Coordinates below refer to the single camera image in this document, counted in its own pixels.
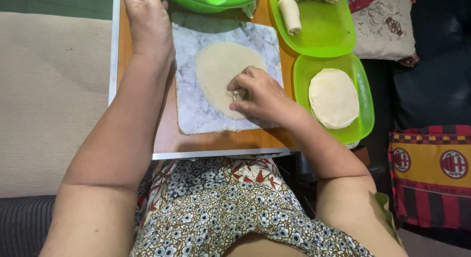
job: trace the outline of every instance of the green plastic tray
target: green plastic tray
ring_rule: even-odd
[[[335,4],[324,1],[298,2],[302,31],[286,32],[278,0],[269,0],[278,30],[294,51],[316,57],[335,57],[350,53],[355,47],[355,28],[346,0]]]
[[[230,8],[243,7],[254,0],[172,0],[197,13],[218,13]]]
[[[311,79],[324,68],[338,68],[347,73],[353,80],[360,103],[360,114],[351,125],[338,130],[326,129],[327,132],[345,145],[365,138],[373,129],[374,109],[370,85],[363,65],[356,55],[349,53],[333,58],[300,55],[294,63],[293,70],[296,102],[311,112],[308,97],[309,84]]]

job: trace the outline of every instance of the ac milan logo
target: ac milan logo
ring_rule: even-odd
[[[461,179],[468,173],[468,160],[456,150],[445,151],[440,157],[440,167],[452,179]]]
[[[392,163],[400,172],[406,172],[411,168],[411,157],[405,149],[397,148],[392,152]]]

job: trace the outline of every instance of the person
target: person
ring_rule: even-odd
[[[291,132],[319,178],[315,220],[271,159],[168,160],[146,175],[175,50],[166,1],[124,1],[133,56],[67,169],[41,257],[406,256],[367,168],[258,68],[230,82],[252,97],[230,107]]]

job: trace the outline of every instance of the red and black striped fabric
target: red and black striped fabric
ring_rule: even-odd
[[[388,157],[399,220],[471,230],[471,126],[394,131]]]

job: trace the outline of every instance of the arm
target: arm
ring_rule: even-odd
[[[374,198],[376,186],[365,165],[263,70],[246,68],[227,89],[238,87],[252,99],[233,102],[231,109],[286,128],[309,159],[320,178],[316,218],[349,233],[377,256],[406,256]]]
[[[170,65],[170,21],[160,0],[125,0],[133,57],[121,86],[69,165],[41,251],[47,256],[128,256],[140,180]]]

